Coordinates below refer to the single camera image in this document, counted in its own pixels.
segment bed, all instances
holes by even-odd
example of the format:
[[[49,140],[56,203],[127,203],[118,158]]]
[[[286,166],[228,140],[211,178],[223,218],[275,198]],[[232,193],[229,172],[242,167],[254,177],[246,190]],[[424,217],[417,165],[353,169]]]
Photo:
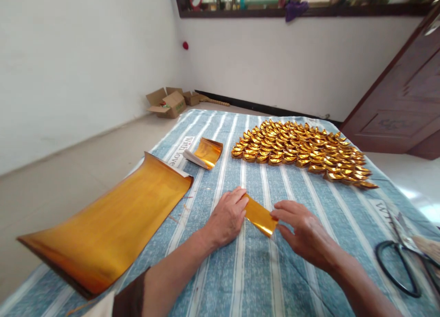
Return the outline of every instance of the bed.
[[[360,261],[371,279],[403,315],[437,315],[436,294],[423,277],[421,268],[418,269],[418,279],[423,295],[415,299],[400,292],[387,279],[374,255],[378,243],[396,240],[385,218],[388,204],[397,206],[411,220],[410,227],[416,235],[440,240],[437,228],[369,160],[365,167],[373,172],[370,179],[380,188],[362,191],[330,183],[320,175],[293,165],[272,167],[232,159],[230,151],[242,133],[268,118],[282,122],[308,122],[328,132],[338,131],[330,122],[305,117],[262,117],[195,109],[181,115],[173,129],[150,152],[191,174],[193,186],[135,263],[110,290],[120,291],[148,266],[178,247],[205,224],[223,192],[241,185],[247,188],[254,200],[269,210],[275,202],[283,199],[303,203],[318,216],[339,245]],[[194,151],[201,137],[224,144],[224,152],[211,171],[188,162],[182,156],[186,147]],[[385,258],[396,275],[405,279],[405,271],[396,255],[387,254]],[[414,259],[412,263],[417,265],[418,261]],[[70,316],[82,316],[105,294]],[[0,316],[66,316],[86,303],[42,264],[0,306]],[[342,290],[330,276],[295,255],[278,232],[268,239],[246,220],[235,241],[203,262],[170,315],[352,316],[353,312]]]

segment wall baseboard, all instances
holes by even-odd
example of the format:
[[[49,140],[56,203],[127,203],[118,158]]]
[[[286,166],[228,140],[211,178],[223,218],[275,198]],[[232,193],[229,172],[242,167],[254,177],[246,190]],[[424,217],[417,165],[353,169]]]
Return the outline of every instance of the wall baseboard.
[[[226,96],[222,96],[222,95],[217,95],[217,94],[213,94],[213,93],[208,93],[208,92],[204,92],[201,90],[196,90],[196,92],[205,95],[209,98],[212,99],[216,99],[219,100],[221,102],[226,102],[229,103],[233,106],[237,106],[237,107],[241,107],[244,109],[251,109],[257,112],[261,112],[261,113],[267,113],[269,115],[275,115],[275,116],[305,116],[308,118],[312,118],[312,119],[321,119],[321,120],[326,120],[328,122],[331,122],[332,124],[334,124],[337,128],[339,128],[339,126],[342,124],[341,121],[336,121],[336,120],[330,120],[330,119],[322,119],[319,118],[315,115],[308,115],[305,113],[299,113],[299,112],[294,112],[294,111],[288,111],[285,109],[279,109],[273,106],[267,106],[267,105],[263,105],[263,104],[258,104],[258,103],[253,103],[253,102],[248,102],[248,101],[244,101],[241,99],[236,99],[236,98],[231,98],[231,97],[226,97]]]

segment tiled floor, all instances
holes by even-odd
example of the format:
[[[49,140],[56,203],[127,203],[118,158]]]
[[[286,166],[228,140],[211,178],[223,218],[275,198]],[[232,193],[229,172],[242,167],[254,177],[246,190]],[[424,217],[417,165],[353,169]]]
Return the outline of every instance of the tiled floor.
[[[263,115],[210,103],[196,108]],[[112,188],[176,121],[148,115],[0,178],[0,302],[40,263],[15,238],[58,224]],[[435,207],[440,210],[440,191],[435,190],[440,160],[368,156],[418,208],[434,214]],[[439,213],[433,216],[440,222]]]

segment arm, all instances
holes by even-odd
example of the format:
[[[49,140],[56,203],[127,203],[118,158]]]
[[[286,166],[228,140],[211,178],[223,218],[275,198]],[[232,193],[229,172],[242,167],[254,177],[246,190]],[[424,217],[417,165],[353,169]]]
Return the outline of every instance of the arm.
[[[295,234],[284,225],[277,226],[296,254],[327,272],[339,284],[356,316],[402,316],[359,262],[336,244],[304,205],[283,200],[275,204],[270,214],[294,228]]]
[[[142,316],[166,316],[202,262],[238,236],[248,203],[245,193],[240,187],[225,193],[206,225],[145,274]]]

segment brown sleeve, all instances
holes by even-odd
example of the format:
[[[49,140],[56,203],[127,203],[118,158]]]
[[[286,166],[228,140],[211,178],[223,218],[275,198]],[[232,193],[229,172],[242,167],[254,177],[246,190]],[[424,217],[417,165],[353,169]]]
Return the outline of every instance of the brown sleeve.
[[[112,317],[142,316],[143,280],[148,269],[115,296]]]

